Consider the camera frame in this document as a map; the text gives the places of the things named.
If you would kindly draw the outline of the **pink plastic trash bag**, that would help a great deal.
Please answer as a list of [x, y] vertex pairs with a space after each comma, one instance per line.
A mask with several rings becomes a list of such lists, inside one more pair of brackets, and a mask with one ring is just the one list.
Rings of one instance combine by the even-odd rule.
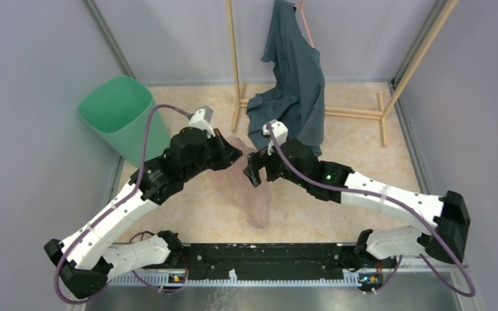
[[251, 226], [264, 229], [270, 220], [272, 206], [270, 187], [267, 185], [254, 187], [243, 173], [248, 164], [248, 155], [255, 152], [255, 149], [236, 136], [227, 136], [226, 141], [243, 154], [231, 167], [209, 171], [212, 189], [222, 201], [243, 210], [246, 221]]

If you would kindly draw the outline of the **green plastic trash bin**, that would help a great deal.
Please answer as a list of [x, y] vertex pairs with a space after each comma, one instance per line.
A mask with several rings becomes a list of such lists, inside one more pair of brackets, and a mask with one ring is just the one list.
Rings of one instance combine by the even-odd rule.
[[87, 95], [77, 113], [125, 161], [138, 167], [147, 118], [155, 105], [143, 84], [116, 76]]

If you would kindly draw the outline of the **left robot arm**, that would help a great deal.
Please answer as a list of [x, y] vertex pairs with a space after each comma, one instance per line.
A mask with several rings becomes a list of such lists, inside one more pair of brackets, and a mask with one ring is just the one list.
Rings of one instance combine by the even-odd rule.
[[182, 261], [183, 245], [176, 233], [160, 231], [146, 240], [115, 246], [115, 241], [138, 219], [183, 191], [185, 183], [206, 170], [231, 167], [243, 153], [218, 129], [207, 133], [183, 128], [158, 157], [145, 161], [120, 193], [75, 234], [51, 239], [44, 250], [56, 266], [54, 287], [63, 284], [82, 304], [104, 289], [116, 276], [150, 265], [175, 268]]

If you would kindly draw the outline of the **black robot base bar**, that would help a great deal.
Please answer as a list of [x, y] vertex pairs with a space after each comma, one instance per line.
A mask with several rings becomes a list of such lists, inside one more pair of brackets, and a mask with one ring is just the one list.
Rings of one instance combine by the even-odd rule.
[[341, 280], [344, 271], [393, 268], [395, 259], [377, 260], [354, 244], [186, 244], [157, 269], [188, 272], [190, 281], [224, 280], [234, 270], [242, 281]]

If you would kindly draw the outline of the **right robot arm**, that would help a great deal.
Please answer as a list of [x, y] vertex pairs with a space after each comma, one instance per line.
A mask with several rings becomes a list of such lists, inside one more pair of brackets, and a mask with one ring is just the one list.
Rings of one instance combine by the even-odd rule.
[[448, 264], [454, 257], [464, 259], [471, 220], [457, 192], [437, 196], [393, 187], [346, 165], [322, 161], [297, 139], [282, 144], [280, 153], [264, 148], [248, 154], [244, 175], [254, 187], [261, 184], [262, 168], [268, 182], [283, 178], [318, 200], [364, 207], [405, 222], [405, 227], [360, 234], [354, 257], [363, 267], [379, 259], [422, 253]]

